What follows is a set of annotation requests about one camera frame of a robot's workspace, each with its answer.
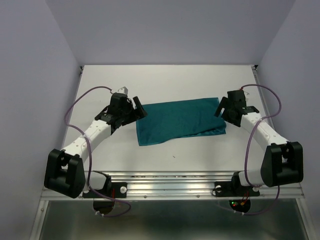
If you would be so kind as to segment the teal cloth napkin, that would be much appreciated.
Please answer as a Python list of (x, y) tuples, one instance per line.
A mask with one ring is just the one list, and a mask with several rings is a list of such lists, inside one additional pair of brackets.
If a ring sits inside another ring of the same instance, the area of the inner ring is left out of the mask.
[(172, 139), (218, 136), (226, 133), (225, 121), (215, 116), (217, 97), (151, 103), (143, 105), (147, 116), (136, 122), (140, 146)]

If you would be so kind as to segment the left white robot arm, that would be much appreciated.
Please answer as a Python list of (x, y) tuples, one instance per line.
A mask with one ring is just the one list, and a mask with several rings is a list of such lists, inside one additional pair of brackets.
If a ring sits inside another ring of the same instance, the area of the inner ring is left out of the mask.
[(111, 95), (110, 103), (80, 136), (61, 150), (53, 149), (47, 158), (44, 186), (70, 198), (89, 190), (84, 162), (89, 153), (110, 137), (118, 128), (147, 116), (139, 98), (122, 92)]

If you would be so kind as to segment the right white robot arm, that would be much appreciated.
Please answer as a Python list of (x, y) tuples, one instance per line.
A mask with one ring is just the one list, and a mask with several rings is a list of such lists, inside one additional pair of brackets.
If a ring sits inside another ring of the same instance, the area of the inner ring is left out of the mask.
[(277, 133), (258, 109), (248, 106), (243, 89), (228, 91), (215, 112), (215, 116), (246, 130), (248, 139), (245, 160), (247, 164), (252, 140), (264, 151), (261, 167), (233, 173), (229, 181), (216, 181), (212, 195), (215, 197), (258, 197), (260, 188), (277, 187), (302, 182), (303, 147)]

